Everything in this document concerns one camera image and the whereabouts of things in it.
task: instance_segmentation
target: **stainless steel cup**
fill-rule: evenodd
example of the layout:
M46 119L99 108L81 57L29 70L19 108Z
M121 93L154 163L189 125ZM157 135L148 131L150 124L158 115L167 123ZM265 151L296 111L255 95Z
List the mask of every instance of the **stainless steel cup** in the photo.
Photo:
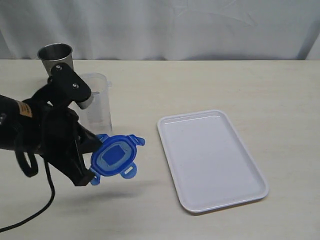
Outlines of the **stainless steel cup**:
M58 63L66 63L74 70L72 47L65 43L54 43L44 46L38 51L38 57L51 76L51 68Z

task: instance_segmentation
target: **blue lid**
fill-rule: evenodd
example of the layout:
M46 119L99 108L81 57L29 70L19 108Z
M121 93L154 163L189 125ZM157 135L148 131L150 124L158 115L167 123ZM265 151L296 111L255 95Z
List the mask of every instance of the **blue lid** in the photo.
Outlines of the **blue lid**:
M92 185L100 183L100 176L121 174L125 179L133 178L137 173L137 166L133 162L136 154L136 145L145 145L145 140L135 135L99 134L97 137L102 146L91 156L90 170L95 174Z

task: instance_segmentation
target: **clear plastic cup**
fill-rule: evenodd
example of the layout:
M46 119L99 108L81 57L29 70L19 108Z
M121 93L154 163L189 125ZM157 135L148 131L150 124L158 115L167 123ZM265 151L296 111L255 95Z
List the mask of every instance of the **clear plastic cup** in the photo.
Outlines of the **clear plastic cup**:
M86 109L76 109L79 122L94 134L112 135L112 123L109 104L109 82L100 73L79 75L90 87L93 101Z

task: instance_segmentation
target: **table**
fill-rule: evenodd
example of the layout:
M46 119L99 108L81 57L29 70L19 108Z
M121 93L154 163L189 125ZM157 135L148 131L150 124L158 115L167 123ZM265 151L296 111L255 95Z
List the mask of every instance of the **table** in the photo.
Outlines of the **table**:
M311 240L320 236L320 61L76 60L79 73L112 82L114 134L146 139L138 173L74 187L52 169L56 199L2 240ZM46 83L39 60L0 60L0 94L23 100ZM239 132L270 185L264 200L190 215L179 205L157 131L164 116L219 109ZM1 150L0 226L50 197L43 163L26 178Z

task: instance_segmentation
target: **white plastic tray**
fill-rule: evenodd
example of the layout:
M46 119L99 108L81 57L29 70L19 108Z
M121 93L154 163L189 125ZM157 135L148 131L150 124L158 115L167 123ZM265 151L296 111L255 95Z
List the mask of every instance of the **white plastic tray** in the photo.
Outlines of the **white plastic tray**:
M167 116L158 130L181 205L193 213L264 198L268 184L219 110Z

